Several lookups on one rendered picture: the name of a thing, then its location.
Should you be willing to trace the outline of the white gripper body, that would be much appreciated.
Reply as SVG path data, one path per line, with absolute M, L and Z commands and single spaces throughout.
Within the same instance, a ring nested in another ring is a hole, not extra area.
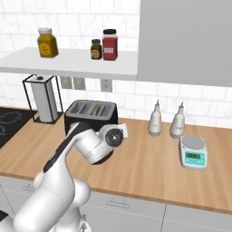
M 128 128 L 127 125 L 125 123 L 120 123 L 118 125 L 118 127 L 120 128 L 120 130 L 122 131 L 123 134 L 123 138 L 126 139 L 129 137 L 129 133 L 128 133 Z

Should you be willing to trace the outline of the black and silver toaster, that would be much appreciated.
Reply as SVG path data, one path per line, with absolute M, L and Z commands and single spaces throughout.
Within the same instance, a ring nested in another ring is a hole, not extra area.
M 93 116 L 95 106 L 100 106 L 101 109 L 98 115 Z M 117 104 L 110 101 L 76 100 L 64 114 L 65 133 L 68 133 L 71 125 L 78 121 L 89 123 L 94 131 L 99 131 L 107 124 L 117 124 Z

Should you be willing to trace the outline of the white bottle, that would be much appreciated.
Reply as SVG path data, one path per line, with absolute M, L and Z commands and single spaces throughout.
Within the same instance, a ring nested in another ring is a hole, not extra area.
M 185 131 L 185 116 L 183 111 L 184 106 L 180 104 L 178 112 L 175 114 L 169 129 L 170 136 L 174 139 L 179 139 Z
M 150 115 L 150 121 L 148 126 L 149 135 L 157 137 L 161 134 L 162 122 L 161 122 L 161 113 L 160 113 L 160 103 L 155 104 L 154 111 Z

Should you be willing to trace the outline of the white kitchen scale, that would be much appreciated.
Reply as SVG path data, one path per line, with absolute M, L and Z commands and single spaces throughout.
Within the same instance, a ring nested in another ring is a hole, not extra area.
M 208 164 L 208 150 L 204 139 L 195 135 L 181 136 L 179 160 L 185 169 L 205 170 Z

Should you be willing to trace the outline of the grey drawer front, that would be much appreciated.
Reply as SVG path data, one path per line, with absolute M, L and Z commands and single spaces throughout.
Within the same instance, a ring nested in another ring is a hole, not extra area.
M 162 232 L 232 232 L 232 215 L 167 205 Z
M 112 198 L 114 201 L 118 202 L 122 202 L 125 200 L 125 202 L 130 205 L 130 208 L 117 208 L 114 206 L 106 205 L 106 200 L 111 200 Z M 162 218 L 165 209 L 165 205 L 163 203 L 136 198 L 127 198 L 123 196 L 105 194 L 94 191 L 91 193 L 88 205 L 100 208 L 114 209 L 121 212 L 128 212 L 131 214 L 143 215 L 153 218 Z
M 0 184 L 2 185 L 3 189 L 12 192 L 12 193 L 17 193 L 17 194 L 24 194 L 30 196 L 32 193 L 31 191 L 24 191 L 21 190 L 21 187 L 23 185 L 28 185 L 31 184 L 34 186 L 34 183 L 30 180 L 26 179 L 15 179 L 15 178 L 10 178 L 10 177 L 5 177 L 5 176 L 0 176 Z

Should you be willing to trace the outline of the small brown jar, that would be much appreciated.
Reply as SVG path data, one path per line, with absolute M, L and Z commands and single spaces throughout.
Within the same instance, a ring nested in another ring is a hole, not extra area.
M 100 39 L 92 39 L 91 56 L 93 60 L 102 58 L 102 45 Z

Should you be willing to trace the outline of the white paper towel roll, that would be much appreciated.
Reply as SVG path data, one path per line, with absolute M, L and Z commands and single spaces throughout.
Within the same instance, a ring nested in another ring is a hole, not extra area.
M 58 111 L 53 94 L 53 85 L 49 76 L 34 74 L 30 79 L 34 100 L 41 122 L 53 122 L 58 118 Z

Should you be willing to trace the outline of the red jar with black lid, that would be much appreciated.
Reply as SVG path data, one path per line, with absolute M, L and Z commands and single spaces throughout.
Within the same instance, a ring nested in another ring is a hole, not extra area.
M 115 61 L 118 57 L 118 36 L 115 29 L 104 29 L 102 37 L 103 59 Z

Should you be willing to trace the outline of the grey cupboard door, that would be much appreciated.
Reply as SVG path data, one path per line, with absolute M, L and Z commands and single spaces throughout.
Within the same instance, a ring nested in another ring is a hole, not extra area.
M 114 209 L 81 207 L 92 232 L 160 232 L 162 220 Z

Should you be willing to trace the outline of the black hob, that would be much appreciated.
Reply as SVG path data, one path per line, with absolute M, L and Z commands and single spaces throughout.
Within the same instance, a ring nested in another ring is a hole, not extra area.
M 36 111 L 0 107 L 0 149 L 36 114 Z

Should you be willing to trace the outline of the yellow jar with white lid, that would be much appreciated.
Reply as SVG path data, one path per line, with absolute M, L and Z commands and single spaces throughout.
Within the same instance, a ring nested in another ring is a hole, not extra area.
M 39 28 L 37 39 L 39 53 L 43 58 L 54 58 L 58 54 L 56 38 L 51 28 Z

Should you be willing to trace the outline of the white wall socket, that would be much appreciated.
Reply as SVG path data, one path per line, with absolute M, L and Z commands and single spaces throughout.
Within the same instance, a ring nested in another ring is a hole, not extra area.
M 112 80 L 101 79 L 101 91 L 112 92 Z

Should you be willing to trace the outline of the grey wall socket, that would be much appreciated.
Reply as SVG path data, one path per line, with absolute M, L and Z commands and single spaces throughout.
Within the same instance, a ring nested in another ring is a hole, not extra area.
M 63 89 L 71 89 L 73 87 L 71 77 L 60 77 L 61 85 Z
M 86 90 L 85 80 L 83 78 L 74 77 L 73 78 L 73 84 L 74 84 L 74 89 L 75 90 L 82 90 L 82 91 Z

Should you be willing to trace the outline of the white wall shelf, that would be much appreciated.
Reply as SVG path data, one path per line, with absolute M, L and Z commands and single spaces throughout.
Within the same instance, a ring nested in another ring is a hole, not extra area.
M 29 73 L 135 81 L 138 53 L 119 51 L 115 61 L 93 60 L 89 50 L 61 48 L 54 58 L 42 58 L 35 47 L 26 47 L 0 59 L 0 73 Z

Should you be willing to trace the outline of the grey wall cupboard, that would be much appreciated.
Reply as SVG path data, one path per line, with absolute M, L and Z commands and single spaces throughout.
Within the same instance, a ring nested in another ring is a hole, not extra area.
M 141 0 L 138 79 L 232 87 L 232 0 Z

